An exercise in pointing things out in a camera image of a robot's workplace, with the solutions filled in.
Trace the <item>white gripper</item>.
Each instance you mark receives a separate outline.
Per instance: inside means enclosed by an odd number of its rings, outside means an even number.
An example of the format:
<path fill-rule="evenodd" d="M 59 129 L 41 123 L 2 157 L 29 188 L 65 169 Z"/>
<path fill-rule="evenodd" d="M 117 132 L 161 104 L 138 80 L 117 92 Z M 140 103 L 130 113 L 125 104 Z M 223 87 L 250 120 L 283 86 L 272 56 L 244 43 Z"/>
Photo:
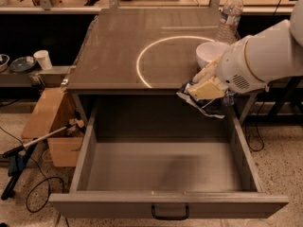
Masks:
<path fill-rule="evenodd" d="M 253 73 L 246 58 L 250 39 L 251 36 L 247 36 L 231 44 L 220 58 L 207 64 L 192 79 L 197 84 L 191 86 L 188 93 L 195 100 L 205 100 L 223 97 L 228 88 L 239 94 L 265 89 L 267 83 Z"/>

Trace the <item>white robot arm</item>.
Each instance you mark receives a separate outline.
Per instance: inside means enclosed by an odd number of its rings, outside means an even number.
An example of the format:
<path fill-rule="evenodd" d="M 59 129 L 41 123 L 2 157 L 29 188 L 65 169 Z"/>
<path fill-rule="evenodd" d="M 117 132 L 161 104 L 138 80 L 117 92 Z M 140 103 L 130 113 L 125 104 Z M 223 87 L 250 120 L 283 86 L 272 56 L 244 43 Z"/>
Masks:
<path fill-rule="evenodd" d="M 303 75 L 303 0 L 291 18 L 231 44 L 186 87 L 196 100 L 220 98 L 229 90 L 245 94 L 277 79 Z"/>

